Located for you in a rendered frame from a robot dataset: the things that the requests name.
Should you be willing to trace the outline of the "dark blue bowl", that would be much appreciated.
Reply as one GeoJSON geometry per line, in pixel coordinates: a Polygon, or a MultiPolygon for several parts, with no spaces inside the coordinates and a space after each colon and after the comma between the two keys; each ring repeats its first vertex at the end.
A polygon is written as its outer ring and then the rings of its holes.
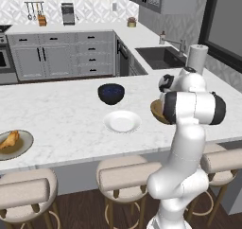
{"type": "Polygon", "coordinates": [[[117,83],[105,83],[97,89],[98,97],[108,105],[120,102],[125,94],[125,88],[117,83]]]}

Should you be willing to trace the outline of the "chicken drumstick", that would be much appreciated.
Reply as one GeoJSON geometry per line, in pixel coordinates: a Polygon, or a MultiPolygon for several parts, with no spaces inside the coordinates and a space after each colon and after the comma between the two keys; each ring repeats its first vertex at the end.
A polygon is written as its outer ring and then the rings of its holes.
{"type": "Polygon", "coordinates": [[[18,131],[12,131],[7,137],[7,139],[0,144],[0,150],[14,146],[18,141],[19,137],[20,134],[18,131]]]}

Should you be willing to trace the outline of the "white plate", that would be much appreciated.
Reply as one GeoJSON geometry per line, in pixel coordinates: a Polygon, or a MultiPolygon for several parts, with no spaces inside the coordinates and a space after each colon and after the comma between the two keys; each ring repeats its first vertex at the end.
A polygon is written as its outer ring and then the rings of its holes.
{"type": "Polygon", "coordinates": [[[128,133],[137,130],[142,123],[140,116],[131,111],[115,111],[103,119],[104,125],[112,132],[128,133]]]}

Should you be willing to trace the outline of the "brown wooden plate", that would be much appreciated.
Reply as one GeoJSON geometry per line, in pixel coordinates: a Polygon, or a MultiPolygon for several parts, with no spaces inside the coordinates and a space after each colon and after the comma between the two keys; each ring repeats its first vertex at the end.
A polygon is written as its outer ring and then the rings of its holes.
{"type": "Polygon", "coordinates": [[[154,100],[150,104],[150,110],[153,116],[160,122],[169,125],[169,122],[163,116],[162,102],[159,99],[154,100]]]}

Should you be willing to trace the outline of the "grey cupboard under sink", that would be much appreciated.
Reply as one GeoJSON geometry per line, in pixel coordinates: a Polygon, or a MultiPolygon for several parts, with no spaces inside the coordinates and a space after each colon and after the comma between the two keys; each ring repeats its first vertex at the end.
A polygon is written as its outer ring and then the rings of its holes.
{"type": "Polygon", "coordinates": [[[147,71],[143,66],[135,59],[133,55],[130,55],[129,63],[129,75],[130,76],[143,76],[147,74],[147,71]]]}

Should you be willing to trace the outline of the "black dishwasher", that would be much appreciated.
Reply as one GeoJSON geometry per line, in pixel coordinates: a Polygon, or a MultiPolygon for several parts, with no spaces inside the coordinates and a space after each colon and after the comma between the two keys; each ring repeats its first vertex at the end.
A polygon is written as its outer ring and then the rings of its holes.
{"type": "Polygon", "coordinates": [[[129,51],[125,45],[116,40],[116,73],[118,77],[126,77],[129,74],[129,51]]]}

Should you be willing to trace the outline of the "dark sink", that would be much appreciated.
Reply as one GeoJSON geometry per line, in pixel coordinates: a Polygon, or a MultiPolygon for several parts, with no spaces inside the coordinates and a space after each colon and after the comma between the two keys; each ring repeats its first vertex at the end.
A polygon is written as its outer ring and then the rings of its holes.
{"type": "Polygon", "coordinates": [[[144,47],[137,48],[136,51],[153,70],[182,68],[186,63],[186,58],[180,57],[179,52],[172,46],[144,47]]]}

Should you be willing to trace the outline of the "beige bar stool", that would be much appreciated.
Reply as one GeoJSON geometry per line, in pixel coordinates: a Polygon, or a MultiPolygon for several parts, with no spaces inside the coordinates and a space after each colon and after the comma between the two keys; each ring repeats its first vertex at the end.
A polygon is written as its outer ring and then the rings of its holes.
{"type": "Polygon", "coordinates": [[[32,222],[44,217],[47,229],[54,229],[50,216],[61,229],[61,220],[56,205],[58,179],[50,168],[20,171],[5,174],[0,178],[0,221],[8,229],[17,224],[21,229],[34,229],[32,222]]]}
{"type": "Polygon", "coordinates": [[[194,208],[199,198],[195,198],[186,208],[185,219],[190,221],[193,215],[209,216],[207,226],[212,224],[216,211],[224,197],[228,184],[236,177],[239,169],[242,169],[242,149],[226,150],[218,144],[209,144],[200,160],[201,168],[207,173],[209,186],[219,187],[216,199],[206,192],[211,200],[211,207],[203,213],[196,213],[194,208]]]}
{"type": "Polygon", "coordinates": [[[113,205],[129,204],[137,208],[139,219],[129,229],[143,229],[147,198],[147,178],[161,168],[159,162],[148,162],[141,155],[125,156],[101,161],[96,169],[96,183],[105,197],[105,220],[110,229],[113,222],[113,205]]]}

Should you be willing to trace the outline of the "grey cupboard run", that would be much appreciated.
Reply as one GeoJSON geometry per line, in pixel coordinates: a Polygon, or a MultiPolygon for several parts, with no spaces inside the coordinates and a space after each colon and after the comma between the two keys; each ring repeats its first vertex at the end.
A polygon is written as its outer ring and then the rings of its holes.
{"type": "Polygon", "coordinates": [[[113,75],[114,33],[9,34],[19,80],[113,75]]]}

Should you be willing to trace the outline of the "silver tap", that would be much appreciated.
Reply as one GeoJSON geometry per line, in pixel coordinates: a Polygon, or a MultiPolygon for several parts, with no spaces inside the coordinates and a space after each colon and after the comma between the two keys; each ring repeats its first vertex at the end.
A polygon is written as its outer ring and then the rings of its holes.
{"type": "Polygon", "coordinates": [[[185,44],[185,40],[180,40],[180,41],[174,41],[174,40],[170,40],[167,39],[165,37],[165,32],[162,31],[162,33],[160,34],[160,41],[159,44],[164,44],[165,42],[169,42],[171,44],[177,44],[179,46],[179,56],[182,57],[185,49],[186,49],[186,44],[185,44]]]}

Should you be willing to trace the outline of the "white paper towel roll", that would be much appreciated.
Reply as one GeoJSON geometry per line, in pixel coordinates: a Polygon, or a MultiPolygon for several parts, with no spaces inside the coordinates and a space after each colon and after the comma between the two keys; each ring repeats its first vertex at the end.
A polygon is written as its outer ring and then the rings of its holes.
{"type": "Polygon", "coordinates": [[[189,46],[186,65],[195,69],[199,74],[203,73],[209,48],[203,44],[189,46]]]}

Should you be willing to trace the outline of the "grey plate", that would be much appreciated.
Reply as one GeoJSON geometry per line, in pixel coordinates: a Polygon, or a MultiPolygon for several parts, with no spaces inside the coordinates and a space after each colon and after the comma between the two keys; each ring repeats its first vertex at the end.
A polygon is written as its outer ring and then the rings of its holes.
{"type": "Polygon", "coordinates": [[[6,161],[24,154],[28,151],[34,141],[30,132],[18,130],[19,139],[13,146],[9,146],[0,150],[0,161],[6,161]]]}

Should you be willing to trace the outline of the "silver oven with hob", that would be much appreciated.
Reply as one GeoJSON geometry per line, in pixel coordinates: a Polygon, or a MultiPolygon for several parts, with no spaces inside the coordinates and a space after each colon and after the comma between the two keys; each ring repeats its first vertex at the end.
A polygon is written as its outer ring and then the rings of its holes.
{"type": "Polygon", "coordinates": [[[0,25],[0,85],[18,82],[16,69],[10,53],[6,31],[10,25],[0,25]]]}

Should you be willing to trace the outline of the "black framed window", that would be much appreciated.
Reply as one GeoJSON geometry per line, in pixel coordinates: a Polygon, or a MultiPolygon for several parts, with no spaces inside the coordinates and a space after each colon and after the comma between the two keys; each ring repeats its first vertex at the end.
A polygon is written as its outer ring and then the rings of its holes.
{"type": "Polygon", "coordinates": [[[242,0],[207,0],[199,43],[208,54],[242,74],[242,0]]]}

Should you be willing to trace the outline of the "rail with hanging tools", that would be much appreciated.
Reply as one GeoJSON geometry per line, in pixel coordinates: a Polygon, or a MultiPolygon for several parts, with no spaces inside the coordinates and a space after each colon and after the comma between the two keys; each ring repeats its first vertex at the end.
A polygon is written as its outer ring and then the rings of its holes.
{"type": "Polygon", "coordinates": [[[29,21],[37,21],[39,17],[43,17],[43,1],[25,1],[25,4],[29,21]]]}

